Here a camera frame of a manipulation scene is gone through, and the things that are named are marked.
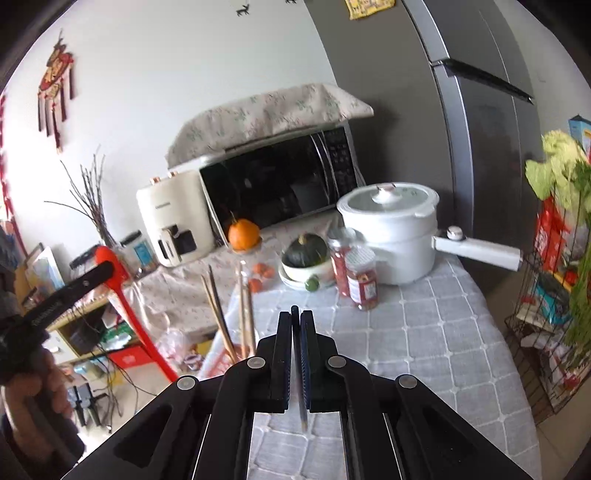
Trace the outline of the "brown wooden chopstick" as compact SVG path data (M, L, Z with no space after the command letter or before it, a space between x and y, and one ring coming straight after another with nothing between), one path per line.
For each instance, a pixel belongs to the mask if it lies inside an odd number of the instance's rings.
M242 359L249 356L249 343L247 343L246 318L245 318L245 277L243 277L243 266L245 263L240 260L236 267L236 278L238 279L239 295L239 329L240 344L242 345Z
M207 266L207 276L209 282L209 288L211 288L211 296L213 299L213 307L215 310L215 315L218 320L218 328L221 331L221 335L223 337L224 348L228 352L229 356L232 359L233 364L238 362L238 355L235 351L235 345L233 344L231 337L228 331L228 324L225 322L225 318L223 315L223 310L221 307L221 300L219 299L213 271L211 265Z
M249 343L249 355L256 355L256 326L254 326L252 308L252 287L249 280L245 281L245 322L247 330L247 343Z
M231 364L236 364L238 362L238 355L235 351L235 345L232 343L231 337L229 336L228 325L226 325L223 311L221 308L221 300L219 299L217 293L217 288L211 265L207 266L207 272L201 276L201 281L202 285L204 285L204 290L209 305L211 305L211 311L213 313L214 320L216 322L219 332L221 332L224 349L226 353L228 353Z

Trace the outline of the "red plastic spoon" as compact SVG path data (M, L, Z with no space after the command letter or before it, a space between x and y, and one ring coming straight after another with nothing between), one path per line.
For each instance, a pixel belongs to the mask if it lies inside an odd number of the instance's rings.
M178 379L176 371L174 371L169 366L166 360L158 352L150 336L145 331L144 327L124 296L123 283L128 279L125 267L119 261L116 254L106 246L99 246L96 249L95 260L98 267L106 267L109 271L106 279L103 281L103 284L118 298L119 303L123 307L127 320L129 321L136 336L140 340L142 346L145 348L147 354L158 365L165 377L170 382L175 382Z

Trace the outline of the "black chopstick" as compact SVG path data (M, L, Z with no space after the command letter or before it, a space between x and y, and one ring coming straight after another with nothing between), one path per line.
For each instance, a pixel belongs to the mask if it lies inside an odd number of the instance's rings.
M301 420L301 431L308 431L308 409L304 399L304 374L301 363L301 319L297 305L290 307L291 330L293 331L295 395L297 395L297 410Z

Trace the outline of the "pink perforated utensil basket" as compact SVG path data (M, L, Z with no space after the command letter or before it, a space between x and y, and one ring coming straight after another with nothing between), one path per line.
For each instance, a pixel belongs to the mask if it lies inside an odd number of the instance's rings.
M232 365L232 359L225 349L217 353L212 352L205 358L204 368L200 372L200 378L206 380L222 376Z

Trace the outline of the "red box on floor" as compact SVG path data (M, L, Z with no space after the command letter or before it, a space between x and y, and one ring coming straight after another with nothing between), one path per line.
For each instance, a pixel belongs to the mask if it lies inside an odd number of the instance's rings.
M107 358L121 369L139 367L154 362L140 344L111 351L107 354Z

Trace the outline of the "small orange tangerine lower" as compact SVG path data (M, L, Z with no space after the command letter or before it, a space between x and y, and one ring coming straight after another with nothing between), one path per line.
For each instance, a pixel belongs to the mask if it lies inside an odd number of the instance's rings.
M252 293L263 292L263 282L257 278L249 279L249 289Z

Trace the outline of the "green lime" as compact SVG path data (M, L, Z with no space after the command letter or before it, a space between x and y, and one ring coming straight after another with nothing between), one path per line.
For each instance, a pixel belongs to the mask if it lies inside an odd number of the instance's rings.
M321 287L321 281L317 275L311 275L311 277L304 282L304 287L308 292L318 291Z

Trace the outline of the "small orange tangerine upper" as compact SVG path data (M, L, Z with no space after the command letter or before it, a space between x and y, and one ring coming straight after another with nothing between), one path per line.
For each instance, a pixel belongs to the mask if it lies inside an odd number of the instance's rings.
M273 267L266 263L256 263L256 265L252 267L252 273L257 277L264 279L272 279L274 275L276 275L276 271L274 271Z

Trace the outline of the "dried branches in vase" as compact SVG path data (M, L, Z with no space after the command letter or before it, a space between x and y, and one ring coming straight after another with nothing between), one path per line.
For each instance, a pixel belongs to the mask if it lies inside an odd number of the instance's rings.
M113 248L116 245L116 241L107 226L102 195L105 159L106 156L101 154L100 147L97 147L96 151L92 154L90 164L86 166L79 165L80 184L74 180L65 162L60 159L59 164L66 174L69 184L68 192L74 199L74 205L53 200L45 200L44 203L64 207L81 214L92 223L101 243L108 248Z

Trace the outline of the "white ceramic bowl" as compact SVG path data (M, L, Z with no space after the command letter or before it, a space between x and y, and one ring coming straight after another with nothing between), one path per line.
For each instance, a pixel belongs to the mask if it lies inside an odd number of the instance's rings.
M304 282L311 275L317 275L320 279L321 287L319 290L335 284L335 273L334 268L332 268L331 259L326 259L325 262L308 268L294 268L280 262L277 272L284 285L297 291L307 291L304 287Z

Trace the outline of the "white electric cooking pot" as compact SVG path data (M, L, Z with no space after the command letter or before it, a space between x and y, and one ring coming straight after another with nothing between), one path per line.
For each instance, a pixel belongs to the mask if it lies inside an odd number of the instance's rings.
M414 183L356 188L337 203L345 226L359 232L377 254L378 279L403 285L426 276L438 252L517 271L520 249L469 238L458 226L438 228L438 193Z

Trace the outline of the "cream air fryer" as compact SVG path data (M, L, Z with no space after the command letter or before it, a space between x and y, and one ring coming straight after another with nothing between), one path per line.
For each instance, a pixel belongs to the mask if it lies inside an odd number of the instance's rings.
M167 268L200 259L215 248L209 209L197 171L172 173L136 192L147 237Z

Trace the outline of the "black microwave oven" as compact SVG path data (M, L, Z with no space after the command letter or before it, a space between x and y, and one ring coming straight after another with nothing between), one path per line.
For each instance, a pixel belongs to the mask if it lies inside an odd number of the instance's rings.
M315 214L363 184L345 125L242 151L200 169L223 240L238 220L259 229Z

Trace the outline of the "floral microwave cover cloth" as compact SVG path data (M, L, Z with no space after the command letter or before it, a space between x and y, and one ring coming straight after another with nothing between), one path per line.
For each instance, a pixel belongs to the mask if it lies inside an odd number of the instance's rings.
M370 118L369 104L325 83L252 95L205 110L188 120L166 153L170 168L277 135Z

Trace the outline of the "red chinese wall ornament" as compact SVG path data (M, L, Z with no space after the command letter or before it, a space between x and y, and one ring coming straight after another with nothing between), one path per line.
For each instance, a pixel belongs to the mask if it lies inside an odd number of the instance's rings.
M60 127L68 118L67 100L75 96L73 67L74 56L59 32L37 89L38 131L53 138L58 153L63 149Z

